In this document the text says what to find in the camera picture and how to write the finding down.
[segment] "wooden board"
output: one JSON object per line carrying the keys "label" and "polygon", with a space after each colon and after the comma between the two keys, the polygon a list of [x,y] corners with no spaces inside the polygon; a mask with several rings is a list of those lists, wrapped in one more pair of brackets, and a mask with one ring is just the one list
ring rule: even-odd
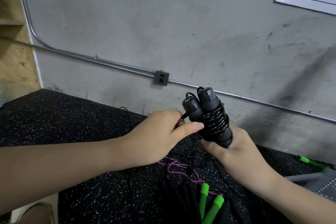
{"label": "wooden board", "polygon": [[[0,36],[30,42],[21,0],[0,0]],[[11,98],[21,95],[17,88],[27,93],[40,88],[31,48],[0,39],[0,83],[13,92]]]}

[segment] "green jump rope handle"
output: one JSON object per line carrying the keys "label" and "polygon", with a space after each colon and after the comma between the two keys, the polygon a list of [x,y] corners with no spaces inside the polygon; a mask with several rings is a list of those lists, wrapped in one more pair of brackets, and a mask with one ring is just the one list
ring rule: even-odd
{"label": "green jump rope handle", "polygon": [[203,219],[204,217],[204,212],[205,212],[205,204],[207,201],[209,193],[209,185],[206,183],[202,183],[201,186],[201,195],[199,197],[199,212],[201,213],[201,218]]}
{"label": "green jump rope handle", "polygon": [[322,165],[322,164],[319,164],[315,161],[312,161],[310,160],[309,158],[306,158],[304,156],[299,156],[299,160],[302,161],[302,162],[305,162],[309,165],[312,165],[314,167],[317,167],[318,169],[321,169],[321,170],[324,170],[326,168],[326,166]]}
{"label": "green jump rope handle", "polygon": [[202,220],[202,224],[211,224],[213,220],[215,219],[219,209],[222,207],[224,203],[224,198],[221,195],[218,195],[213,201],[213,205]]}

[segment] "gray wall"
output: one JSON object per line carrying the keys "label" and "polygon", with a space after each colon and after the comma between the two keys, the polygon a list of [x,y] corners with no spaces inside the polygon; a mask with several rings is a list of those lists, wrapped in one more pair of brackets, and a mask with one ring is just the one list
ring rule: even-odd
{"label": "gray wall", "polygon": [[[336,118],[336,17],[274,0],[28,0],[49,44]],[[37,52],[43,86],[130,111],[179,109],[186,88]],[[336,163],[336,126],[220,97],[258,144]]]}

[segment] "forearm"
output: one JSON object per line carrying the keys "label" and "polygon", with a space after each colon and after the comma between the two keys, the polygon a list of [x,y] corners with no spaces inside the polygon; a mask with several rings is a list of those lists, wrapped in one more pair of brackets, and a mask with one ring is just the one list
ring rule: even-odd
{"label": "forearm", "polygon": [[128,168],[124,151],[122,138],[0,148],[0,214],[100,174]]}
{"label": "forearm", "polygon": [[336,203],[288,181],[276,172],[270,184],[257,194],[293,223],[335,223]]}

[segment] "metal conduit pipe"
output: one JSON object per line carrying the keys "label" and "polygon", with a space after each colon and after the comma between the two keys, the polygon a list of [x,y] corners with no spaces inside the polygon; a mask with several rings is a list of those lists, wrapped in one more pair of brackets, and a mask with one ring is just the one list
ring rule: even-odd
{"label": "metal conduit pipe", "polygon": [[[72,57],[72,58],[89,61],[89,62],[92,62],[92,63],[112,67],[112,68],[115,68],[115,69],[131,72],[131,73],[138,74],[138,75],[143,75],[143,76],[150,77],[150,78],[155,77],[155,71],[154,70],[145,69],[145,68],[132,66],[132,65],[127,65],[127,64],[114,62],[114,61],[110,61],[110,60],[106,60],[106,59],[100,59],[97,55],[95,57],[92,57],[92,56],[88,56],[88,55],[84,55],[84,54],[80,54],[80,53],[70,52],[70,51],[58,49],[58,48],[55,48],[55,47],[49,45],[48,43],[46,43],[45,41],[43,41],[40,38],[40,36],[37,34],[37,32],[36,32],[36,30],[33,26],[33,21],[32,21],[32,18],[31,18],[31,14],[30,14],[30,11],[29,11],[27,0],[22,0],[22,2],[23,2],[23,8],[24,8],[26,16],[27,16],[27,22],[28,22],[28,26],[30,28],[30,31],[32,32],[34,37],[45,47],[41,47],[41,46],[38,46],[38,45],[35,45],[35,44],[28,44],[28,43],[24,43],[24,42],[21,42],[21,41],[17,41],[17,40],[14,40],[14,39],[8,39],[8,38],[4,38],[4,37],[1,37],[2,39],[6,39],[6,40],[12,41],[16,44],[22,44],[22,45],[25,45],[25,46],[28,46],[28,47],[31,47],[31,48],[44,50],[44,51],[47,51],[47,52],[53,52],[53,53],[69,56],[69,57]],[[192,84],[188,84],[188,83],[184,83],[184,82],[179,82],[179,81],[175,81],[175,80],[172,80],[172,79],[169,79],[168,82],[171,83],[171,84],[176,84],[176,85],[180,85],[180,86],[184,86],[184,87],[188,87],[188,88],[194,88],[194,89],[198,88],[198,86],[196,86],[196,85],[192,85]],[[326,122],[329,122],[329,123],[336,124],[336,120],[326,118],[326,117],[323,117],[323,116],[314,115],[314,114],[309,113],[309,112],[302,112],[302,111],[298,111],[298,110],[295,110],[295,109],[291,109],[291,108],[287,108],[287,107],[283,107],[283,106],[259,101],[259,100],[252,99],[252,98],[243,97],[243,96],[240,96],[240,95],[234,95],[234,94],[230,94],[230,93],[226,93],[226,92],[222,92],[222,91],[218,91],[218,90],[215,90],[215,92],[217,94],[221,94],[221,95],[236,98],[236,99],[241,99],[241,100],[248,101],[248,102],[251,102],[251,103],[260,104],[260,105],[268,106],[268,107],[273,107],[273,108],[276,108],[278,110],[282,110],[282,111],[289,112],[289,113],[292,113],[292,114],[299,114],[299,115],[307,116],[307,117],[310,117],[310,118],[323,120],[323,121],[326,121]]]}

